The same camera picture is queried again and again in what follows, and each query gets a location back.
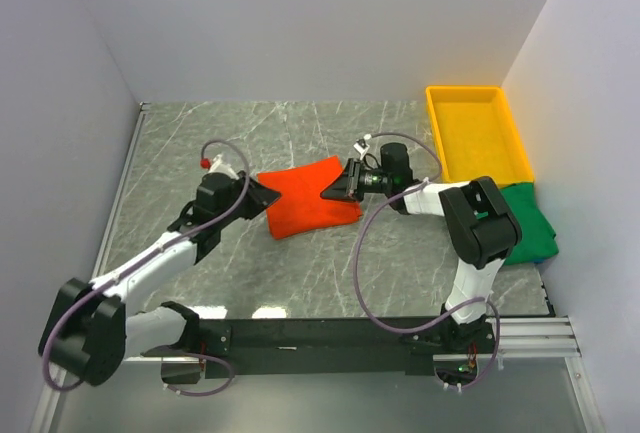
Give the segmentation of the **orange t shirt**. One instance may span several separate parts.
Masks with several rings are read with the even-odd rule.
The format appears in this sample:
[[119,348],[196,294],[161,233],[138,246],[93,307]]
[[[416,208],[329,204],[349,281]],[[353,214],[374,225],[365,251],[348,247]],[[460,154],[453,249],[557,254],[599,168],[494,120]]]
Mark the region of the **orange t shirt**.
[[321,197],[321,192],[342,171],[339,158],[331,156],[305,166],[259,173],[257,178],[262,185],[281,194],[266,211],[271,236],[281,240],[312,230],[358,222],[362,216],[358,203]]

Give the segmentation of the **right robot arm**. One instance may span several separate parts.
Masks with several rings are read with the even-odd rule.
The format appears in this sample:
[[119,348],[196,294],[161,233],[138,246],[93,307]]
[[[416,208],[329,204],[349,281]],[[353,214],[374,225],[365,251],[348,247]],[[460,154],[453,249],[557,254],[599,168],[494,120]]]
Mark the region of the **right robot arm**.
[[359,203],[367,194],[382,194],[386,204],[405,215],[433,215],[445,219],[449,237],[458,256],[452,290],[441,314],[412,328],[393,327],[369,310],[360,291],[359,257],[353,261],[353,281],[365,315],[382,329],[418,337],[434,328],[442,346],[460,352],[492,331],[486,320],[487,300],[495,277],[507,257],[522,239],[521,227],[490,177],[438,184],[414,177],[407,147],[390,142],[380,147],[376,167],[367,163],[366,137],[354,144],[357,158],[350,158],[343,172],[322,192],[324,200]]

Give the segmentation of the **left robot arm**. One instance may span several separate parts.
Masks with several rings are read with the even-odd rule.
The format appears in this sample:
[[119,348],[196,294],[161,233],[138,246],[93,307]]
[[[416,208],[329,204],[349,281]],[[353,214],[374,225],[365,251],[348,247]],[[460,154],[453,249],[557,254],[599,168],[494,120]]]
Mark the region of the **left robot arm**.
[[119,268],[59,289],[38,346],[55,364],[91,386],[105,383],[123,360],[157,348],[186,355],[201,350],[199,315],[168,301],[144,313],[145,298],[198,264],[220,243],[224,228],[252,220],[280,199],[245,172],[207,173],[160,238]]

